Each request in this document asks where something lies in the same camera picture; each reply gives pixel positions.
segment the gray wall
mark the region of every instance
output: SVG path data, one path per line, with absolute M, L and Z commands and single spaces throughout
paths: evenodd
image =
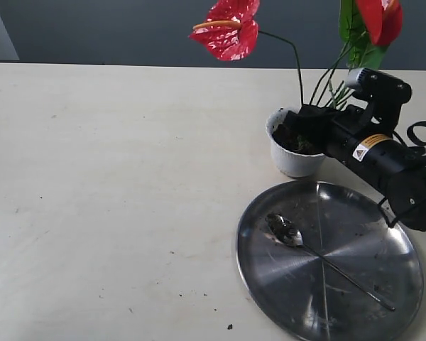
M 426 70 L 426 0 L 400 0 L 401 36 L 382 67 Z M 221 63 L 189 40 L 215 0 L 0 0 L 0 15 L 25 63 L 197 67 L 295 67 L 288 46 L 261 36 L 253 54 Z M 262 0 L 261 29 L 293 40 L 303 67 L 327 67 L 339 53 L 339 0 Z

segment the round metal plate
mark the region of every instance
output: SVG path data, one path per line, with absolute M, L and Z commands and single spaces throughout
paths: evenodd
M 293 221 L 304 242 L 394 303 L 391 312 L 304 249 L 280 243 L 265 216 Z M 408 236 L 348 188 L 293 181 L 259 195 L 241 218 L 241 275 L 262 311 L 301 340 L 393 340 L 420 307 L 423 274 Z

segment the black device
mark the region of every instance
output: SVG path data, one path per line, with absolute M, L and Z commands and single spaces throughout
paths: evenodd
M 302 105 L 298 113 L 288 112 L 283 124 L 304 136 L 326 156 L 335 158 L 380 192 L 395 214 L 388 226 L 401 221 L 406 227 L 426 231 L 426 142 L 419 140 L 413 124 L 407 146 L 395 133 L 400 110 L 410 101 L 412 88 L 383 72 L 352 70 L 346 85 L 353 96 L 368 102 L 365 109 L 348 105 L 345 110 Z

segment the red flower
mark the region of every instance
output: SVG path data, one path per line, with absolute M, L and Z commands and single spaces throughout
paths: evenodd
M 192 28 L 190 38 L 219 60 L 245 58 L 256 47 L 258 25 L 253 17 L 259 4 L 260 0 L 219 0 L 206 22 Z
M 403 27 L 403 9 L 399 0 L 356 0 L 373 45 L 387 46 Z

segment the spoon handle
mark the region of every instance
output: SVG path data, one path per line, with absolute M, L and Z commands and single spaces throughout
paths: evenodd
M 304 244 L 303 246 L 308 251 L 310 251 L 312 254 L 314 254 L 315 256 L 318 256 L 321 260 L 323 260 L 324 263 L 326 263 L 329 266 L 331 266 L 339 274 L 341 274 L 343 277 L 345 277 L 347 280 L 349 280 L 352 284 L 355 285 L 355 287 L 357 287 L 358 289 L 360 289 L 361 291 L 363 291 L 364 293 L 366 293 L 367 295 L 369 295 L 370 297 L 372 297 L 376 302 L 380 303 L 380 305 L 382 305 L 384 308 L 386 308 L 386 309 L 388 309 L 390 311 L 394 311 L 396 309 L 394 307 L 394 305 L 387 298 L 383 297 L 380 293 L 377 293 L 373 289 L 367 288 L 366 285 L 358 282 L 355 278 L 353 278 L 349 274 L 346 274 L 345 272 L 343 272 L 337 265 L 335 265 L 330 260 L 328 260 L 325 257 L 323 257 L 321 254 L 319 254 L 317 251 L 315 251 L 314 249 L 312 249 L 308 245 Z

